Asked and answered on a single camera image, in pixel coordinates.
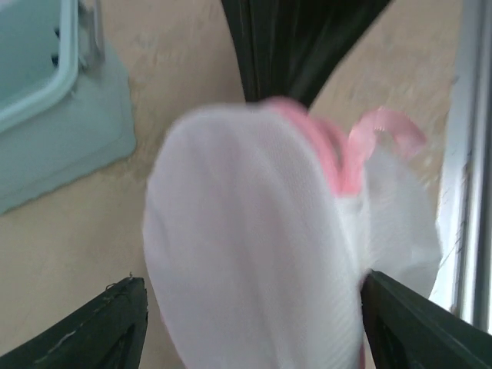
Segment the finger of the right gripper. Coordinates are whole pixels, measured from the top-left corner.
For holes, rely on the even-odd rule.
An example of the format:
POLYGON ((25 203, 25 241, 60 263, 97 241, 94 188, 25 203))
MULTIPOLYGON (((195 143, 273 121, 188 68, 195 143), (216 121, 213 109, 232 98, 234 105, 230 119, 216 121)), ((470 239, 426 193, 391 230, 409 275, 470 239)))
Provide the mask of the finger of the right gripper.
POLYGON ((222 0, 244 99, 308 108, 390 0, 222 0))

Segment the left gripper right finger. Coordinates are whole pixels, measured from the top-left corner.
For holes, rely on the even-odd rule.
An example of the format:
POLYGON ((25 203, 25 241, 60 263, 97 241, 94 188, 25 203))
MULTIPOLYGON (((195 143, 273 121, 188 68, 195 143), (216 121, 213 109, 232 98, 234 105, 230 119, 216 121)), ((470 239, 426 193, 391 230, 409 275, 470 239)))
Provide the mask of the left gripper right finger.
POLYGON ((365 279, 364 329, 375 367, 488 369, 491 336, 379 271, 365 279))

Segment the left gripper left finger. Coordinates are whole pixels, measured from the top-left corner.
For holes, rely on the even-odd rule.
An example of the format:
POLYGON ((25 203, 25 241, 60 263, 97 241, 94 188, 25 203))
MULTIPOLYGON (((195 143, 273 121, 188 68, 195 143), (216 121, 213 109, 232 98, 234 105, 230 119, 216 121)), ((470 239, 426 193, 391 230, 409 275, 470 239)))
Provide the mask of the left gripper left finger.
POLYGON ((148 326, 145 280, 130 276, 1 356, 2 368, 138 368, 148 326))

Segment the white mesh laundry bag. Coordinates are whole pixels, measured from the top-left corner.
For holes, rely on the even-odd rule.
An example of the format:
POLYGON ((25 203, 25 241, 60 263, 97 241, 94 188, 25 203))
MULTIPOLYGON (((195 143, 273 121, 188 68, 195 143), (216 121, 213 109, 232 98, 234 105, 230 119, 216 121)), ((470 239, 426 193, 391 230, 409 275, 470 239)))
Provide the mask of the white mesh laundry bag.
POLYGON ((441 260, 425 143, 399 112, 349 134, 282 98, 182 116, 148 179, 145 261, 187 368, 358 368, 360 289, 428 297, 441 260))

